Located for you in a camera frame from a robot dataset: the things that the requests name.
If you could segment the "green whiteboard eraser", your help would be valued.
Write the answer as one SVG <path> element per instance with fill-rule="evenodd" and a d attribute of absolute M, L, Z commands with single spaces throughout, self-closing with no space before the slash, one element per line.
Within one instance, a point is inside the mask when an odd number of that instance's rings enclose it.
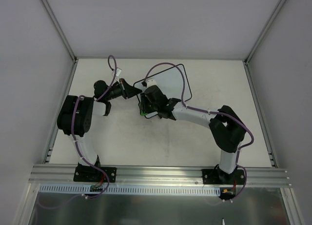
<path fill-rule="evenodd" d="M 140 109 L 140 115 L 141 116 L 146 116 L 147 113 L 144 111 L 142 103 L 139 103 L 138 106 L 139 106 L 139 109 Z"/>

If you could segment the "small black-framed whiteboard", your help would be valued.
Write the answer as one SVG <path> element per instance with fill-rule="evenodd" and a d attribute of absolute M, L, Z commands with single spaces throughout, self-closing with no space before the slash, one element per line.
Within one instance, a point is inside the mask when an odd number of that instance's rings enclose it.
<path fill-rule="evenodd" d="M 184 101 L 188 101 L 192 98 L 192 92 L 189 85 L 187 73 L 183 64 L 178 64 L 177 67 L 180 69 L 185 80 L 184 89 Z M 183 89 L 183 79 L 182 75 L 178 69 L 174 66 L 168 69 L 164 69 L 158 73 L 151 72 L 147 77 L 146 81 L 152 80 L 156 82 L 157 86 L 160 88 L 162 93 L 167 96 L 167 98 L 181 98 Z"/>

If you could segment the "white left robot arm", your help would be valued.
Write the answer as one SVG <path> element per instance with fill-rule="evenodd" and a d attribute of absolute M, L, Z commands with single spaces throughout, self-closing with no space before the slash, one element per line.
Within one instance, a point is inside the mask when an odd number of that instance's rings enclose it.
<path fill-rule="evenodd" d="M 65 98 L 58 115 L 57 126 L 75 146 L 79 157 L 76 167 L 78 176 L 85 175 L 89 180 L 97 181 L 102 175 L 98 154 L 87 135 L 92 118 L 108 116 L 112 107 L 110 100 L 118 97 L 129 99 L 141 92 L 141 89 L 129 85 L 121 78 L 110 86 L 102 80 L 95 82 L 93 97 L 68 95 Z"/>

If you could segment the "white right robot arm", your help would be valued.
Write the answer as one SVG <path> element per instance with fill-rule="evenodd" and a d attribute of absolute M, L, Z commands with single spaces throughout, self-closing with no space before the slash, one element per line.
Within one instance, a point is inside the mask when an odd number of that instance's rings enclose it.
<path fill-rule="evenodd" d="M 190 107 L 181 99 L 167 98 L 158 86 L 152 85 L 140 94 L 139 107 L 144 114 L 156 112 L 160 118 L 187 121 L 208 128 L 221 149 L 220 162 L 213 177 L 223 184 L 234 183 L 238 149 L 246 130 L 229 106 L 224 105 L 217 111 Z"/>

